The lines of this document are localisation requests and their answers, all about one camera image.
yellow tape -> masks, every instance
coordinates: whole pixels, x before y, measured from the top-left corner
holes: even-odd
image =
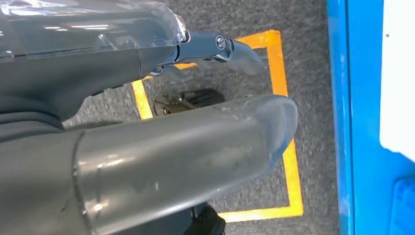
[[[253,49],[267,49],[273,93],[288,96],[280,32],[276,30],[269,30],[242,37],[237,40],[249,45]],[[195,65],[196,64],[180,64],[176,66],[180,69],[188,69]],[[152,118],[153,115],[148,105],[147,95],[145,93],[142,81],[134,82],[133,89],[136,97],[137,108],[140,112],[141,118]],[[290,206],[256,209],[250,211],[231,211],[220,213],[219,215],[228,223],[302,216],[304,210],[302,204],[300,176],[294,141],[291,141],[287,150],[284,152],[283,162]]]

gray carpet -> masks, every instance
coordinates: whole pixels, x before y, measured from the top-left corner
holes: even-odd
[[[333,112],[324,0],[164,0],[182,15],[191,30],[220,31],[238,38],[276,29],[281,31],[290,97],[299,108],[295,137],[304,205],[302,217],[248,221],[227,225],[228,235],[339,234]],[[265,50],[257,51],[266,61]],[[227,100],[245,94],[269,94],[269,74],[255,78],[218,67],[191,68],[182,79],[168,75],[144,82],[149,100],[155,95],[214,88]],[[88,98],[77,116],[66,123],[102,125],[139,120],[130,85]],[[282,162],[273,172],[211,202],[220,212],[288,206]]]

white panel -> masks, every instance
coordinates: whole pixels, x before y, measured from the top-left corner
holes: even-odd
[[[380,143],[415,162],[415,1],[384,0]]]

